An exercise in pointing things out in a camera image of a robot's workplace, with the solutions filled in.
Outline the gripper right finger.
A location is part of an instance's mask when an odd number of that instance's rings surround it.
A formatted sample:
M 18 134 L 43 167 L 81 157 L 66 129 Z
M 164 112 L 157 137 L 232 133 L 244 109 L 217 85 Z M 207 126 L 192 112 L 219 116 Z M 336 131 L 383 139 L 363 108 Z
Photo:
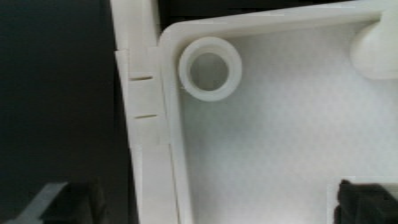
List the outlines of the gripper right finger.
M 342 180 L 336 224 L 398 224 L 398 184 Z

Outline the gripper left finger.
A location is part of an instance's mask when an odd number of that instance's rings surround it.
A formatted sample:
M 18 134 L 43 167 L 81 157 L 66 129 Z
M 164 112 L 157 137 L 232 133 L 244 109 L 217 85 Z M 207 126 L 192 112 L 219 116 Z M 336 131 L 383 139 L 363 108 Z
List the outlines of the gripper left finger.
M 49 183 L 8 224 L 107 224 L 107 203 L 100 184 Z

